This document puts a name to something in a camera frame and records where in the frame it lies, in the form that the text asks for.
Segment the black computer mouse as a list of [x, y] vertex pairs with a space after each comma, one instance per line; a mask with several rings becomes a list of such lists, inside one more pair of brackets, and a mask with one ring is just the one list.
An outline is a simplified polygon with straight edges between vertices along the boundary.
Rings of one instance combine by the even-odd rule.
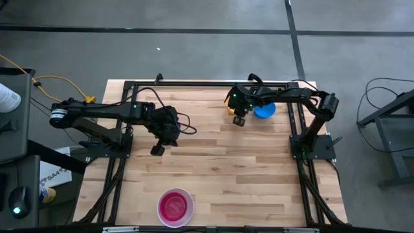
[[31, 211], [28, 188], [18, 186], [13, 189], [8, 197], [8, 206], [14, 218], [23, 219], [28, 216]]

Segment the large white bowl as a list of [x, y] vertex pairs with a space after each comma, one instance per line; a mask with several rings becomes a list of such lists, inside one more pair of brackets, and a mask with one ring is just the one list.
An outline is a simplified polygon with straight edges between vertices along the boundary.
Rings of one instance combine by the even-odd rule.
[[[187, 201], [187, 204], [188, 204], [188, 209], [187, 209], [184, 217], [182, 219], [178, 220], [178, 221], [167, 221], [167, 220], [163, 219], [162, 216], [160, 215], [160, 212], [159, 212], [159, 209], [158, 209], [161, 198], [164, 197], [166, 194], [168, 194], [170, 192], [178, 192], [178, 193], [182, 194], [185, 197], [185, 199]], [[194, 211], [195, 211], [195, 203], [194, 203], [193, 197], [190, 195], [189, 192], [187, 192], [185, 189], [182, 189], [182, 188], [171, 188], [171, 189], [165, 191], [160, 196], [160, 198], [158, 200], [158, 203], [157, 203], [157, 216], [158, 216], [159, 220], [165, 226], [167, 226], [169, 228], [179, 228], [179, 227], [183, 227], [184, 225], [189, 223], [192, 216], [193, 216]]]

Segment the small blue plastic bowl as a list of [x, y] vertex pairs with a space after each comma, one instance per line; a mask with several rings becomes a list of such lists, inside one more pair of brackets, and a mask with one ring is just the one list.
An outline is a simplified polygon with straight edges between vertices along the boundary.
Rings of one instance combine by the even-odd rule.
[[263, 107], [255, 107], [253, 108], [254, 115], [257, 118], [266, 119], [272, 117], [276, 113], [276, 105], [275, 103], [264, 105]]

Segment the black metal desk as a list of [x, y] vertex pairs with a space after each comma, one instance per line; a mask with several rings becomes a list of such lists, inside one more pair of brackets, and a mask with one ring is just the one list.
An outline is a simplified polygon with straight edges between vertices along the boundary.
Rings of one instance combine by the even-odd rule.
[[358, 129], [374, 123], [381, 138], [380, 150], [389, 156], [394, 178], [378, 183], [380, 189], [414, 184], [414, 175], [410, 174], [406, 159], [414, 159], [414, 113], [397, 112], [414, 104], [414, 89], [398, 96], [389, 104], [377, 109], [369, 116], [358, 119]]

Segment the small pink plastic bowl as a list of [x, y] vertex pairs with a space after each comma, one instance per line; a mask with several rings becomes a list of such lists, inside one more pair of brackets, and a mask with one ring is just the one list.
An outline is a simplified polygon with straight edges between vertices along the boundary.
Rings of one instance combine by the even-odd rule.
[[163, 219], [178, 221], [184, 217], [188, 204], [182, 194], [170, 192], [161, 198], [158, 209]]

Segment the silver metal bracket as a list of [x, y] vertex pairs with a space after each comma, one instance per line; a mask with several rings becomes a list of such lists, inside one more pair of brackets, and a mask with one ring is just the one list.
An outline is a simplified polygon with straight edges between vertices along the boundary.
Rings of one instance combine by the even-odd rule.
[[102, 233], [137, 233], [139, 227], [136, 226], [122, 226], [122, 227], [104, 227]]
[[320, 233], [320, 230], [317, 228], [289, 227], [284, 228], [283, 233]]

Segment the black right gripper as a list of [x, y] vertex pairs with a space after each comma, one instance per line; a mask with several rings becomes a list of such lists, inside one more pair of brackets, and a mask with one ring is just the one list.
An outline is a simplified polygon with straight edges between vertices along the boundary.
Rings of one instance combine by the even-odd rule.
[[248, 112], [254, 112], [255, 107], [258, 106], [256, 100], [259, 87], [245, 87], [240, 83], [236, 83], [228, 92], [226, 96], [226, 103], [231, 100], [231, 108], [234, 109], [236, 116], [244, 117]]

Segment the black aluminium table frame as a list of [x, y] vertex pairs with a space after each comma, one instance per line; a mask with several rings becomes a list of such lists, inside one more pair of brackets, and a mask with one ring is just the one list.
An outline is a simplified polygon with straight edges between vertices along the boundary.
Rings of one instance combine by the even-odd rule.
[[159, 225], [157, 203], [171, 188], [193, 197], [191, 226], [303, 227], [306, 224], [297, 162], [289, 137], [310, 124], [312, 114], [278, 104], [269, 119], [246, 116], [233, 124], [224, 104], [230, 83], [197, 80], [193, 86], [162, 82], [142, 90], [138, 100], [172, 105], [197, 129], [181, 135], [160, 157], [150, 154], [156, 139], [134, 128], [121, 184], [117, 225]]

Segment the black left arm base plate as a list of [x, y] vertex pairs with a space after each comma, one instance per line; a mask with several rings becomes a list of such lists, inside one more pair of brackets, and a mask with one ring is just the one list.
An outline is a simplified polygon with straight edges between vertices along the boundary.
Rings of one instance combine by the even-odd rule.
[[79, 141], [93, 158], [126, 159], [131, 154], [133, 135], [121, 134], [115, 140], [105, 137], [89, 137], [89, 140]]

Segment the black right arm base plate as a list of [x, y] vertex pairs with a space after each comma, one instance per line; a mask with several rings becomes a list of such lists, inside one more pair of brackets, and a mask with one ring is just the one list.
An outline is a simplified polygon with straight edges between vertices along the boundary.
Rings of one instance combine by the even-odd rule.
[[336, 158], [330, 135], [316, 135], [309, 139], [303, 135], [291, 135], [289, 142], [294, 159], [331, 160]]

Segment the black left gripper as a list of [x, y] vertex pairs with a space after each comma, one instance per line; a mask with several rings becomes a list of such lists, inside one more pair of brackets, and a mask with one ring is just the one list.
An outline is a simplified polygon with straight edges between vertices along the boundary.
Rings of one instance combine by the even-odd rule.
[[180, 135], [177, 120], [177, 110], [170, 105], [153, 109], [150, 111], [149, 122], [146, 124], [146, 129], [157, 139], [162, 140], [163, 142], [169, 142], [170, 146], [177, 147], [177, 139]]

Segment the white printed bottle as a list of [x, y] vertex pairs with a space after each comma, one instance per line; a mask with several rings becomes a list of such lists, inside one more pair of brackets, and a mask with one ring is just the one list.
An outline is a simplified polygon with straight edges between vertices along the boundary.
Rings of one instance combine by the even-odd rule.
[[9, 113], [21, 103], [21, 97], [7, 86], [0, 83], [0, 113]]

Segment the grey equipment cart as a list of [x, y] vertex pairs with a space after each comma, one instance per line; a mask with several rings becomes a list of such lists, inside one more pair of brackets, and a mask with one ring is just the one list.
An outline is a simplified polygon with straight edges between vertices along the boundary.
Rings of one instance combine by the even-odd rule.
[[[19, 106], [0, 113], [0, 231], [38, 226], [39, 157], [28, 156], [28, 115], [30, 113], [29, 74], [0, 75], [0, 83], [21, 97]], [[9, 208], [10, 193], [22, 186], [30, 204], [30, 213], [22, 219]]]

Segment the black diagonal bar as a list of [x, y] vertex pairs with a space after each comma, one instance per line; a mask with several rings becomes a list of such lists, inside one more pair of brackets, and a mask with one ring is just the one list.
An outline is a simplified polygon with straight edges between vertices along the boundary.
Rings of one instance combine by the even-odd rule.
[[33, 140], [28, 140], [27, 142], [27, 155], [39, 155], [43, 162], [47, 162], [79, 174], [84, 174], [87, 167], [87, 163], [52, 150], [42, 144], [34, 142]]

